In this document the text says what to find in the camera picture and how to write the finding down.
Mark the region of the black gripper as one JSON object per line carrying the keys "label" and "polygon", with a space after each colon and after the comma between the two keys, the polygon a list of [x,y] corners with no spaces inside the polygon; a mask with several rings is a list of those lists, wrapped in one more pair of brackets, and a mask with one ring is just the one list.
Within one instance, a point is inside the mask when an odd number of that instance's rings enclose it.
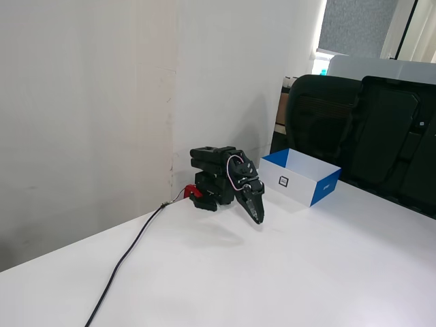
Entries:
{"label": "black gripper", "polygon": [[238,203],[256,224],[262,224],[264,221],[263,193],[264,184],[260,179],[245,181],[241,186],[238,186],[238,191],[236,191]]}

